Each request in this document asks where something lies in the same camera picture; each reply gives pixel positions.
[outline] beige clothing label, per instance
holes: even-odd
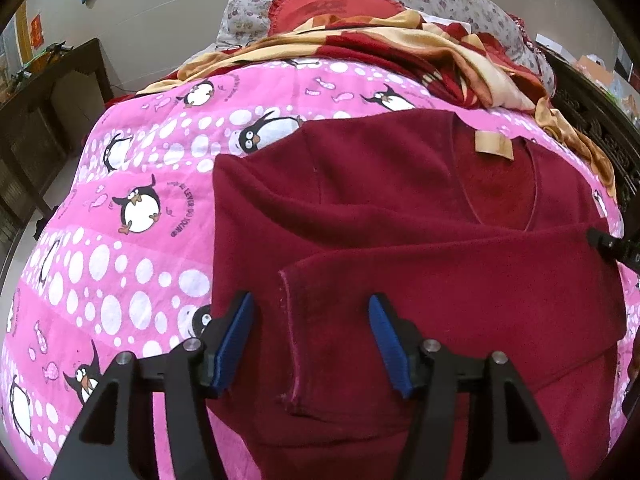
[[[476,152],[491,153],[513,160],[511,139],[498,132],[476,131]]]

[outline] beige wall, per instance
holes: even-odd
[[[213,43],[227,0],[28,0],[42,14],[46,44],[98,37],[112,84],[139,89]],[[591,0],[493,0],[575,56],[598,54],[612,68],[618,40]]]

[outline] silver bolt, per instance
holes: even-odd
[[[507,364],[507,361],[509,360],[507,354],[505,354],[504,352],[500,352],[499,350],[492,353],[491,358],[497,365]]]
[[[184,349],[187,352],[195,352],[202,346],[202,341],[200,341],[197,337],[192,337],[191,339],[187,339],[187,341],[182,343],[182,346],[184,346]]]
[[[422,343],[422,349],[425,352],[437,352],[441,348],[442,348],[442,345],[440,344],[439,341],[436,341],[435,339],[425,339],[424,342]]]
[[[131,361],[132,358],[133,358],[133,354],[129,351],[120,352],[118,355],[116,355],[116,362],[119,365],[126,365]]]

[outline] tiled floor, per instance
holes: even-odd
[[[60,204],[65,199],[69,189],[71,188],[71,183],[73,182],[74,175],[76,174],[77,166],[78,160],[76,158],[68,161],[51,186],[49,186],[49,189],[47,189],[47,192],[44,195],[44,199],[49,206]],[[31,218],[31,221],[27,224],[27,227],[22,234],[22,238],[18,243],[18,247],[15,250],[2,290],[0,290],[0,326],[6,325],[15,287],[20,279],[22,269],[27,263],[27,260],[31,255],[31,251],[33,251],[33,248],[36,245],[36,240],[34,240],[33,234],[36,231],[36,222],[40,218],[42,218],[42,215],[39,212],[36,212]],[[6,330],[0,330],[0,346],[2,346],[2,343],[4,342],[5,335]],[[13,451],[9,446],[8,439],[2,425],[0,425],[0,442],[2,442],[4,447],[7,448],[10,454],[12,454]]]

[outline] red shirt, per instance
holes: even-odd
[[[392,477],[414,406],[370,331],[374,292],[453,352],[506,352],[574,478],[603,458],[625,333],[617,268],[586,242],[606,222],[557,155],[516,140],[508,164],[472,139],[450,112],[409,110],[216,159],[212,309],[245,289],[258,316],[212,407],[267,480]]]

